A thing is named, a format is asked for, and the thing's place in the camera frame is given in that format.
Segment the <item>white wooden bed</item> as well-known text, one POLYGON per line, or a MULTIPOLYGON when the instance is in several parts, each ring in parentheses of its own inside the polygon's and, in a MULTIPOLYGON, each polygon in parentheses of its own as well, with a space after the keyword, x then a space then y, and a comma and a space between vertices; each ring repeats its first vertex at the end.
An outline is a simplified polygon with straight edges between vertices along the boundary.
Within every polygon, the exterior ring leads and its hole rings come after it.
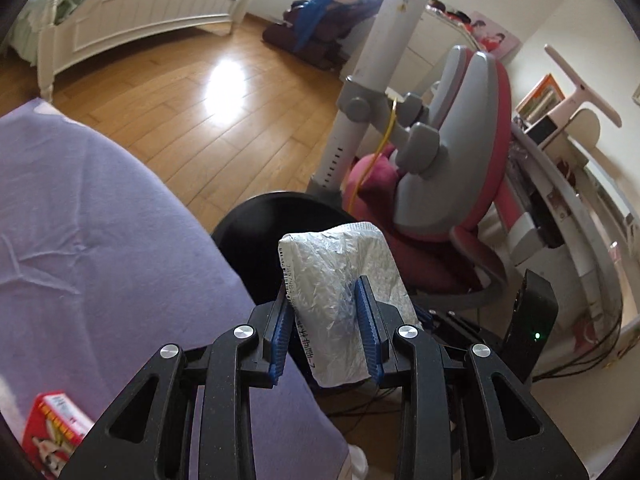
POLYGON ((3 49, 35 67, 50 101, 56 75, 87 58, 149 36, 242 23, 252 0, 27 0, 3 49))

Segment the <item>black round trash bin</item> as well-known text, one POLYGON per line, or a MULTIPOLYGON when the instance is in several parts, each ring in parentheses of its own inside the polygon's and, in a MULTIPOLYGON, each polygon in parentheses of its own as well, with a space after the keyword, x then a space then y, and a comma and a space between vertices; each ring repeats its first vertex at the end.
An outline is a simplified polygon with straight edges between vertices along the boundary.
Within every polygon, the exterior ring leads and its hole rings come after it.
POLYGON ((354 221, 343 209, 317 197, 276 191, 235 206, 213 230, 212 240, 254 303, 264 304, 277 298, 283 282, 278 252, 282 237, 322 232, 354 221))

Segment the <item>red milk carton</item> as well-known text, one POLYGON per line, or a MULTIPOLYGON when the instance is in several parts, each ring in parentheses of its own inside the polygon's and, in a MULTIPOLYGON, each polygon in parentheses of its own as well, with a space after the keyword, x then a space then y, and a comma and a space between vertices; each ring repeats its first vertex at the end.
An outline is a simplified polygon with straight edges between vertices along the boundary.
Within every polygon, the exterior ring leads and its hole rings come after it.
POLYGON ((57 479, 94 421, 63 391, 36 396, 22 437, 27 457, 46 479, 57 479))

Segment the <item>pink desk lamp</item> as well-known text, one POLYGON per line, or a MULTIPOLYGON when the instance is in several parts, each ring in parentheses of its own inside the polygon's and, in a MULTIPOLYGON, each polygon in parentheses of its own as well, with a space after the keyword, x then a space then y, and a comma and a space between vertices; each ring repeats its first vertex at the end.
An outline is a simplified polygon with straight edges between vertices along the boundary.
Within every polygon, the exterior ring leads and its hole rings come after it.
POLYGON ((595 107, 597 107, 600 112, 604 114, 606 118, 612 122, 614 126, 620 128, 623 125, 622 118, 620 114, 614 110, 614 107, 605 99, 600 96, 600 94, 593 90, 589 84, 587 84, 581 76, 578 75, 576 70, 570 63, 567 62, 562 55, 559 54, 551 44, 546 44, 544 46, 544 52, 546 52, 553 62, 562 70, 562 72, 567 76, 572 84, 574 84, 574 91, 570 96, 567 96, 565 99, 562 99, 561 102, 550 110, 548 117, 555 125, 556 130, 561 130, 568 125, 570 122, 570 118, 578 111, 578 108, 582 106, 584 103, 591 103, 595 107))

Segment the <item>silver foil bag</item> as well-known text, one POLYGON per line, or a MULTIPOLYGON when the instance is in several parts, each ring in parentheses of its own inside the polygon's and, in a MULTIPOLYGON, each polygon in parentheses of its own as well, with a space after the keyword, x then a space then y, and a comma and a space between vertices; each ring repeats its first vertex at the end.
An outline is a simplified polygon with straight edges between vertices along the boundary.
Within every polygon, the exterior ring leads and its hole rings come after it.
POLYGON ((355 222, 322 232, 286 234, 278 252, 286 296, 320 387, 369 378, 354 299, 360 276, 369 280, 376 300, 396 307, 405 323, 419 324, 386 238, 374 224, 355 222))

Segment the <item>white pole stand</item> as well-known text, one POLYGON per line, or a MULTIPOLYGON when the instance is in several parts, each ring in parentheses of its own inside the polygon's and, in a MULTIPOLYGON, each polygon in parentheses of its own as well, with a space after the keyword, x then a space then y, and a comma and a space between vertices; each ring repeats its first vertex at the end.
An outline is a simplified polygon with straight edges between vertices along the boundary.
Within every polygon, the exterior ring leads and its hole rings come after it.
POLYGON ((364 42, 354 71, 337 100, 337 114, 319 166, 307 193, 338 206, 341 186, 356 151, 375 126, 384 131, 392 120, 386 89, 425 10, 427 0, 384 0, 364 42))

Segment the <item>framed red photo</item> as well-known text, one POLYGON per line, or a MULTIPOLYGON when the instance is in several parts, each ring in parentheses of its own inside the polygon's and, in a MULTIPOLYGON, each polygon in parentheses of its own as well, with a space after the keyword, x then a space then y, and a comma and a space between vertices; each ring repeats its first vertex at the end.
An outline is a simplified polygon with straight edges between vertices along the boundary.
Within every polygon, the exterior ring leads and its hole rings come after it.
POLYGON ((484 14, 473 11, 469 14, 468 29, 480 47, 495 58, 505 58, 521 47, 521 41, 508 30, 484 14))

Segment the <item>pink grey study chair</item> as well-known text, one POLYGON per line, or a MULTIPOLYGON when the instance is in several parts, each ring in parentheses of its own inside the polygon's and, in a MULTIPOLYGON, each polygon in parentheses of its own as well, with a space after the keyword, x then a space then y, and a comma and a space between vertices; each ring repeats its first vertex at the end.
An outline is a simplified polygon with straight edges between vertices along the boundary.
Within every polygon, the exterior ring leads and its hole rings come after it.
POLYGON ((477 229, 506 175, 506 69, 454 46, 430 104, 409 93, 390 105, 382 146, 352 165, 342 205, 382 231, 413 301, 445 311, 487 307, 508 288, 502 260, 477 229))

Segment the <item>dark massage chair with clothes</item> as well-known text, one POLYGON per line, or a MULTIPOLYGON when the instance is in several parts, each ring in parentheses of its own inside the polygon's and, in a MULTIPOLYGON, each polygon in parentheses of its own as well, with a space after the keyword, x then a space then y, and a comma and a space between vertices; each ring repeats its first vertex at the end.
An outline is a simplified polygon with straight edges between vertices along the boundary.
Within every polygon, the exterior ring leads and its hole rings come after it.
POLYGON ((341 41, 368 18, 384 0, 295 0, 281 23, 269 25, 262 40, 319 70, 332 70, 344 61, 341 41))

